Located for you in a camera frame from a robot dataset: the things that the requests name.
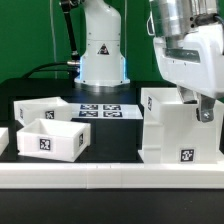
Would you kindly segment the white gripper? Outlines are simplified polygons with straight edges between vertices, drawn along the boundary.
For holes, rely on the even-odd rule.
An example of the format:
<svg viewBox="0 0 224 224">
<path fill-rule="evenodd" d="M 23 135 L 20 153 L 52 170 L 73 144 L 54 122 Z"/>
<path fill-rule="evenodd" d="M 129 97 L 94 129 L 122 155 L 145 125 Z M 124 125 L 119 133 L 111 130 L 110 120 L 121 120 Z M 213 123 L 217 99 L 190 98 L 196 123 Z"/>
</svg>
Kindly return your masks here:
<svg viewBox="0 0 224 224">
<path fill-rule="evenodd" d="M 178 86 L 184 104 L 196 104 L 193 91 L 200 93 L 197 95 L 198 120 L 203 123 L 213 121 L 214 99 L 224 97 L 223 32 L 186 35 L 183 47 L 187 55 L 184 59 L 166 56 L 161 38 L 155 38 L 153 44 L 163 79 Z"/>
</svg>

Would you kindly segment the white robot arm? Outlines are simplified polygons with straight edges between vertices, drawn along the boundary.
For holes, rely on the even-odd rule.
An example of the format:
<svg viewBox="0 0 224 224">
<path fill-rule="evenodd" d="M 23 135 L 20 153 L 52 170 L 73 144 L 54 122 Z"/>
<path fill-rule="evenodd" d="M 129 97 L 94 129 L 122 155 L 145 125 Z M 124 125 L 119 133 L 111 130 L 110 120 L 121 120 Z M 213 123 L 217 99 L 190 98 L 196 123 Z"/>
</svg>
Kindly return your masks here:
<svg viewBox="0 0 224 224">
<path fill-rule="evenodd" d="M 175 84 L 183 103 L 198 103 L 198 119 L 214 119 L 224 97 L 224 19 L 219 0 L 148 0 L 148 35 L 162 78 Z M 86 19 L 86 51 L 75 81 L 98 90 L 129 82 L 120 52 L 121 17 L 104 0 L 80 0 Z"/>
</svg>

